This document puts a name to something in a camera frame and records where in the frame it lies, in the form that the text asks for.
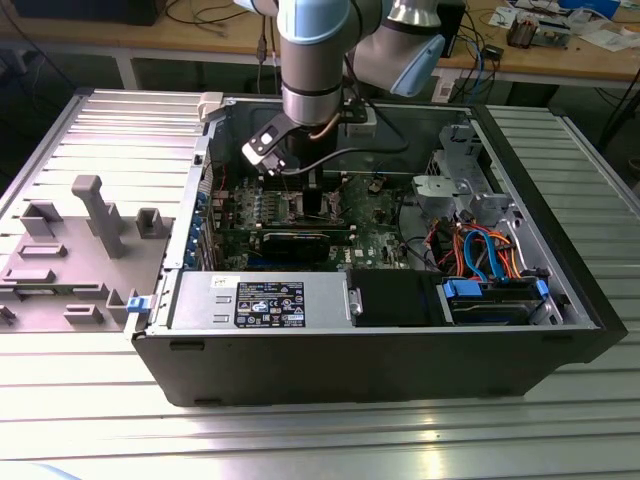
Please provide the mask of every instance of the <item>table leg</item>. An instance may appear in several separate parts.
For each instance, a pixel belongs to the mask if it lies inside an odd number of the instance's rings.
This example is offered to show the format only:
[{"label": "table leg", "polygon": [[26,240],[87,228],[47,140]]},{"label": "table leg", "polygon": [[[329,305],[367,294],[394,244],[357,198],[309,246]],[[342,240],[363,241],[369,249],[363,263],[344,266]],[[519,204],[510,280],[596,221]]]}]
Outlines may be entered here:
[{"label": "table leg", "polygon": [[132,58],[129,52],[118,52],[114,55],[114,58],[118,64],[118,71],[120,72],[120,78],[122,79],[122,86],[125,90],[140,90],[140,87],[138,86],[138,77],[133,69]]},{"label": "table leg", "polygon": [[449,97],[453,92],[453,86],[460,75],[462,70],[458,68],[444,68],[438,69],[435,75],[438,77],[438,83],[436,83],[436,89],[433,91],[431,101],[434,103],[448,103]]}]

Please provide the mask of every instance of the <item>electronic device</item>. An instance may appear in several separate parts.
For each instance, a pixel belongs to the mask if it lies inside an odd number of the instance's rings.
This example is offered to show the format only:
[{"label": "electronic device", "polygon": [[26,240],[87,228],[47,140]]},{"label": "electronic device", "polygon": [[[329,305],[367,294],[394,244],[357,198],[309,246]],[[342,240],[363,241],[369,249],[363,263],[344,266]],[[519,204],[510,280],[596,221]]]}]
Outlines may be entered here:
[{"label": "electronic device", "polygon": [[465,8],[464,0],[441,0],[438,2],[436,12],[441,22],[440,35],[444,37],[445,41],[440,55],[442,58],[449,58],[453,52]]},{"label": "electronic device", "polygon": [[95,20],[153,25],[164,11],[167,0],[13,0],[16,11],[25,18]]},{"label": "electronic device", "polygon": [[[2,328],[124,325],[181,406],[523,395],[625,336],[626,304],[592,274],[620,230],[592,209],[631,228],[640,205],[567,119],[362,93],[360,75],[422,87],[444,48],[435,2],[251,8],[278,16],[281,101],[74,97],[39,167],[64,184],[40,187],[34,161],[27,196],[10,192],[25,233],[0,271]],[[95,174],[74,173],[87,155]]]}]

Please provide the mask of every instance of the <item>floor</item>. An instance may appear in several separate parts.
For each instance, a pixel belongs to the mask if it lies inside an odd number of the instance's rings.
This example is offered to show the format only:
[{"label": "floor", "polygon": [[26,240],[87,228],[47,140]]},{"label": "floor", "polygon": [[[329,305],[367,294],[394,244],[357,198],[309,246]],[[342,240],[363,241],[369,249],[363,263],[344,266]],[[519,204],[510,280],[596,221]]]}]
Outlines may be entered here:
[{"label": "floor", "polygon": [[[121,88],[112,59],[92,56],[54,55],[53,61],[78,86]],[[256,68],[249,65],[196,64],[163,60],[136,60],[135,67],[142,88],[173,91],[224,91],[229,93],[256,92]],[[0,77],[0,190],[4,191],[20,170],[29,154],[38,145],[57,113],[72,92],[42,57],[32,56],[29,71],[24,76]],[[273,93],[273,77],[269,69],[263,74],[263,93]],[[425,88],[421,98],[429,99],[435,81]],[[491,97],[486,93],[476,101],[501,105],[506,102],[511,84],[496,82]],[[623,91],[611,91],[621,96]],[[612,107],[592,88],[561,87],[550,102],[560,108],[578,125],[591,141],[596,141]],[[632,156],[640,156],[640,118],[627,122],[605,152],[606,159],[630,185],[638,180],[627,167]]]}]

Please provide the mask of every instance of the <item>slotted metal surface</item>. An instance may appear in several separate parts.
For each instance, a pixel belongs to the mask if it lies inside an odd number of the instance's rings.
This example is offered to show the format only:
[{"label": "slotted metal surface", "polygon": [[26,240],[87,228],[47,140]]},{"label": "slotted metal surface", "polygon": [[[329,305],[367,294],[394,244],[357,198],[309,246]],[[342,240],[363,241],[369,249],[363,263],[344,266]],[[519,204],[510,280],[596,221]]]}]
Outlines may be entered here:
[{"label": "slotted metal surface", "polygon": [[[121,98],[100,95],[104,101]],[[534,120],[553,132],[543,139],[571,140],[550,114],[536,112]],[[509,130],[522,134],[513,124]],[[600,188],[609,181],[598,171],[584,170],[588,183]],[[543,183],[571,178],[530,172]],[[606,219],[620,229],[631,228],[635,219],[630,209],[596,217],[592,209],[554,210],[559,218],[582,219],[566,228],[585,244],[608,228],[585,221]],[[590,261],[612,301],[637,302],[637,264]],[[630,315],[639,311],[618,308]],[[218,409],[169,404],[121,334],[0,335],[0,455],[52,464],[86,479],[131,478],[143,471],[225,480],[636,479],[640,331],[634,318],[627,316],[626,323],[631,333],[621,344],[593,364],[563,367],[524,398]],[[428,376],[438,366],[407,368]]]},{"label": "slotted metal surface", "polygon": [[[637,330],[638,199],[569,120],[548,110],[489,111],[620,318],[629,330]],[[504,186],[496,168],[494,172]]]}]

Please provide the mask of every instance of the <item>power supply label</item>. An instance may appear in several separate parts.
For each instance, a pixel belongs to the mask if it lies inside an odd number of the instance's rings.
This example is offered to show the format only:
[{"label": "power supply label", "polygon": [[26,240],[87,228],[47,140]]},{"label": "power supply label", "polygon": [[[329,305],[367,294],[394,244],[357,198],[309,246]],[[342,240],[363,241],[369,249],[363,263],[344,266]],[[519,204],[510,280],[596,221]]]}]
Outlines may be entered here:
[{"label": "power supply label", "polygon": [[303,282],[239,282],[238,328],[304,327]]}]

